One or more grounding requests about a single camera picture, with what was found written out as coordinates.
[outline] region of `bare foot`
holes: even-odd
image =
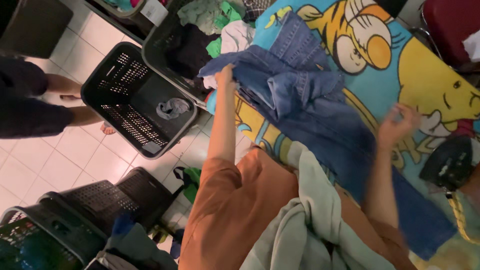
[[[112,135],[115,133],[115,130],[113,129],[113,127],[109,126],[108,124],[105,124],[105,122],[103,122],[102,126],[100,127],[100,130],[107,135]]]

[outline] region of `yellow cartoon bear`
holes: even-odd
[[[420,130],[426,135],[447,137],[458,120],[480,116],[480,91],[415,38],[400,54],[398,79],[398,102],[423,115]]]

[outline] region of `orange shirt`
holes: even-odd
[[[254,148],[235,166],[206,160],[185,228],[180,270],[237,270],[268,224],[299,196],[297,177]],[[415,269],[397,229],[369,221],[344,194],[342,218],[398,270]]]

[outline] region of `person's arm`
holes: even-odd
[[[235,99],[236,84],[232,80],[233,65],[229,64],[215,74],[218,82],[215,118],[208,146],[208,159],[235,162]]]
[[[403,119],[395,118],[401,113]],[[368,218],[398,228],[398,211],[392,185],[392,150],[395,144],[418,126],[420,117],[412,108],[396,104],[380,126],[377,153],[367,181],[362,210]]]

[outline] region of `black plastic basket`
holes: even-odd
[[[165,58],[165,52],[169,48],[173,36],[178,35],[178,31],[182,29],[177,12],[181,7],[192,1],[193,0],[173,0],[169,3],[167,6],[167,17],[159,27],[150,31],[150,34],[144,42],[142,55],[145,63],[152,70],[190,97],[198,107],[206,110],[206,104],[204,102],[206,96],[199,91],[195,91],[194,87],[187,83],[182,76],[171,70]]]
[[[171,120],[157,115],[160,102],[182,98],[190,111]],[[197,107],[178,88],[151,70],[141,50],[117,44],[82,87],[82,99],[142,156],[157,159],[172,148],[197,116]]]
[[[65,252],[67,261],[72,261],[71,254],[73,254],[80,261],[81,265],[84,266],[104,248],[107,241],[105,234],[91,222],[77,212],[70,211],[58,201],[50,198],[44,198],[40,203],[29,207],[16,206],[7,209],[1,218],[0,232],[2,233],[0,234],[5,235],[5,233],[8,233],[8,224],[17,224],[17,222],[22,220],[33,223],[35,227],[48,233],[51,238],[61,244],[67,251]],[[31,227],[27,223],[20,222],[19,224]],[[33,239],[31,244],[39,245],[38,241],[41,241],[42,238],[48,237],[39,235],[39,238]]]
[[[172,194],[142,167],[132,169],[115,186],[139,205],[136,222],[143,225],[147,231],[158,218],[162,217],[183,190],[181,187]]]
[[[27,217],[14,219],[0,227],[0,256],[0,269],[5,270],[29,267],[80,270],[84,266],[68,248]]]
[[[48,192],[40,200],[43,198],[52,198],[72,207],[106,235],[111,234],[113,223],[119,215],[127,213],[135,219],[140,208],[107,180],[60,193]]]

